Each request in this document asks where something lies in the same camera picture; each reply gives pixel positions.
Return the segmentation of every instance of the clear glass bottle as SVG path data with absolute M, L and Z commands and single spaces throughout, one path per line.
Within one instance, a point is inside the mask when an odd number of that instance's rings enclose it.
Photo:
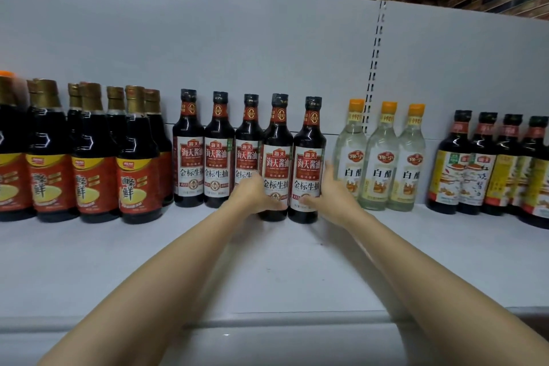
M 366 148 L 366 162 L 362 172 L 359 204 L 367 210 L 385 210 L 391 180 L 399 153 L 399 140 L 393 129 L 397 103 L 384 101 L 377 129 Z
M 347 124 L 335 142 L 333 163 L 334 179 L 343 181 L 349 192 L 359 196 L 362 167 L 366 156 L 368 139 L 362 130 L 363 99 L 349 100 Z
M 408 123 L 399 136 L 399 158 L 387 201 L 387 207 L 391 210 L 413 209 L 421 166 L 425 159 L 425 139 L 421 133 L 424 111 L 423 104 L 408 107 Z

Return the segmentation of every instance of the black bottle cap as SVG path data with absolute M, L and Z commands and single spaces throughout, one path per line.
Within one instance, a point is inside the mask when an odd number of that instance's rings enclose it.
M 471 110 L 456 110 L 453 119 L 455 122 L 469 122 L 472 114 Z
M 498 119 L 498 114 L 495 112 L 481 112 L 479 114 L 479 123 L 494 124 Z
M 307 96 L 305 98 L 305 108 L 309 110 L 320 110 L 322 107 L 322 97 Z
M 219 105 L 226 105 L 227 103 L 229 103 L 229 93 L 225 91 L 214 92 L 214 103 Z
M 533 128 L 546 128 L 548 121 L 549 117 L 547 116 L 532 116 L 528 125 Z
M 271 100 L 271 105 L 273 107 L 287 107 L 288 106 L 288 95 L 287 94 L 280 94 L 280 93 L 273 93 L 273 97 Z
M 248 107 L 257 107 L 259 104 L 259 95 L 258 94 L 245 94 L 244 95 L 244 105 Z
M 196 102 L 196 90 L 181 89 L 181 100 Z
M 522 114 L 506 114 L 504 117 L 504 125 L 520 126 L 522 123 Z

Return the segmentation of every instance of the white shelf back panel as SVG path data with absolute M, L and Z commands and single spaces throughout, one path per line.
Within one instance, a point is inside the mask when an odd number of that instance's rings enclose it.
M 395 131 L 410 103 L 425 103 L 423 134 L 446 137 L 456 109 L 549 113 L 549 23 L 491 13 L 388 1 L 378 49 L 368 133 L 382 101 L 399 103 Z
M 323 97 L 321 129 L 339 133 L 350 98 L 365 98 L 379 2 L 369 0 L 2 0 L 3 69 L 68 82 L 144 85 L 161 91 L 166 122 L 180 89 L 199 92 L 203 124 L 212 92 L 229 92 L 240 125 L 244 93 L 288 93 L 301 128 L 305 96 Z

